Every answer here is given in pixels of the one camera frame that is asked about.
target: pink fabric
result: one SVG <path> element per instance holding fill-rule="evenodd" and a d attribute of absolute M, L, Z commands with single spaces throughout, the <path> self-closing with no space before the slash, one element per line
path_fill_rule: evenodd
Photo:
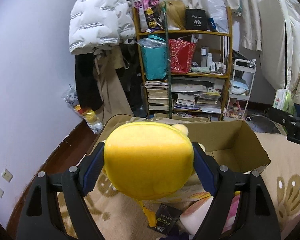
<path fill-rule="evenodd" d="M 230 206 L 230 210 L 228 213 L 228 217 L 226 220 L 226 224 L 223 228 L 222 233 L 229 231 L 232 228 L 232 225 L 234 223 L 235 215 L 237 214 L 238 206 L 239 206 L 239 199 L 240 195 L 237 195 L 233 198 Z"/>

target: small bottle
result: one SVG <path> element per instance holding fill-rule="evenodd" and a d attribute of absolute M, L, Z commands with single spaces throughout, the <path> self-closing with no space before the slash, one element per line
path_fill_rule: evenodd
<path fill-rule="evenodd" d="M 216 63 L 216 72 L 220 73 L 221 62 Z"/>
<path fill-rule="evenodd" d="M 201 67 L 207 66 L 207 49 L 201 48 Z"/>
<path fill-rule="evenodd" d="M 226 64 L 222 64 L 222 73 L 223 75 L 225 75 L 227 72 L 227 65 Z"/>
<path fill-rule="evenodd" d="M 210 68 L 212 64 L 212 53 L 208 53 L 207 57 L 207 67 Z"/>
<path fill-rule="evenodd" d="M 212 61 L 212 63 L 211 63 L 210 70 L 211 70 L 212 72 L 215 72 L 215 70 L 216 70 L 216 64 L 215 64 L 213 61 Z"/>

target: wooden shelf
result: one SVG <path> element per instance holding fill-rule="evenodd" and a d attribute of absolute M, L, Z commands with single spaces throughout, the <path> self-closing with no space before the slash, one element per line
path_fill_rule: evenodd
<path fill-rule="evenodd" d="M 185 36 L 189 34 L 207 34 L 207 35 L 214 35 L 220 37 L 220 49 L 214 48 L 212 53 L 220 54 L 220 59 L 223 59 L 227 61 L 227 73 L 225 75 L 216 75 L 213 73 L 186 73 L 186 74 L 172 74 L 172 76 L 188 76 L 188 77 L 210 77 L 210 78 L 219 78 L 225 80 L 225 85 L 222 92 L 222 102 L 221 102 L 221 112 L 223 113 L 223 110 L 225 109 L 226 101 L 228 99 L 228 87 L 230 83 L 230 74 L 232 69 L 232 17 L 231 17 L 231 8 L 227 7 L 227 16 L 228 16 L 228 26 L 229 26 L 229 33 L 218 33 L 218 32 L 209 32 L 209 31 L 196 31 L 196 30 L 168 30 L 169 34 L 180 34 L 180 36 Z M 136 27 L 136 33 L 137 37 L 136 40 L 140 40 L 141 38 L 144 38 L 150 34 L 165 34 L 165 31 L 156 31 L 153 33 L 144 32 L 142 33 L 140 30 L 140 20 L 138 12 L 135 8 L 133 8 L 133 20 Z M 145 70 L 143 66 L 142 61 L 142 53 L 141 48 L 138 46 L 138 54 L 139 54 L 139 61 L 140 61 L 140 67 L 141 67 L 141 76 L 142 76 L 142 82 L 144 85 L 143 93 L 145 97 L 147 97 L 147 90 L 145 88 L 146 83 L 146 75 Z M 150 114 L 150 111 L 153 112 L 155 110 L 149 110 L 148 108 L 148 101 L 146 101 L 146 108 L 148 115 Z M 173 112 L 194 112 L 194 113 L 205 113 L 201 110 L 186 110 L 186 109 L 173 109 Z M 219 115 L 219 119 L 223 119 L 223 114 Z"/>
<path fill-rule="evenodd" d="M 205 74 L 205 73 L 186 73 L 186 74 L 172 73 L 171 76 L 214 77 L 214 78 L 228 79 L 228 75 L 216 75 L 216 74 Z"/>
<path fill-rule="evenodd" d="M 172 111 L 175 111 L 175 112 L 196 112 L 196 113 L 203 113 L 201 110 L 175 109 L 175 108 L 173 108 Z"/>
<path fill-rule="evenodd" d="M 168 33 L 193 33 L 193 34 L 210 34 L 216 36 L 226 36 L 230 37 L 229 33 L 217 33 L 217 32 L 209 32 L 209 31 L 195 31 L 195 30 L 168 30 Z M 153 33 L 138 33 L 138 36 L 146 36 L 150 34 L 164 34 L 164 31 L 155 31 Z"/>

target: black box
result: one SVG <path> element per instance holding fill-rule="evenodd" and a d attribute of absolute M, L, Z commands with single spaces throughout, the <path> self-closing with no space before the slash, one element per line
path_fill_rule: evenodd
<path fill-rule="evenodd" d="M 206 11 L 201 9 L 186 9 L 186 30 L 206 31 Z"/>

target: yellow plush toy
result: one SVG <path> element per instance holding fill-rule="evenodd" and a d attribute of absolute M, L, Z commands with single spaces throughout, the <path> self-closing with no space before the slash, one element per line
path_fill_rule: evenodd
<path fill-rule="evenodd" d="M 193 174 L 194 151 L 184 125 L 127 123 L 114 130 L 104 146 L 104 172 L 115 188 L 143 207 L 150 226 L 154 212 L 142 200 L 166 197 Z"/>

